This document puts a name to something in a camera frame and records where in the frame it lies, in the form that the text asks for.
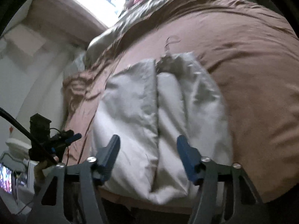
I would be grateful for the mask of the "person's left hand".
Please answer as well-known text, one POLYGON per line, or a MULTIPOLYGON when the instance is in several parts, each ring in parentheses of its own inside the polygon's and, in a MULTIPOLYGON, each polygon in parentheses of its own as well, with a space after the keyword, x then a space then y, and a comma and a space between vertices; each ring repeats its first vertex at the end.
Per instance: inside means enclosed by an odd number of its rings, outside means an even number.
POLYGON ((56 155, 53 155, 52 159, 53 161, 44 161, 39 162, 34 168, 34 193, 37 195, 42 186, 45 183, 46 177, 48 174, 52 171, 52 169, 57 165, 59 162, 59 158, 56 155))

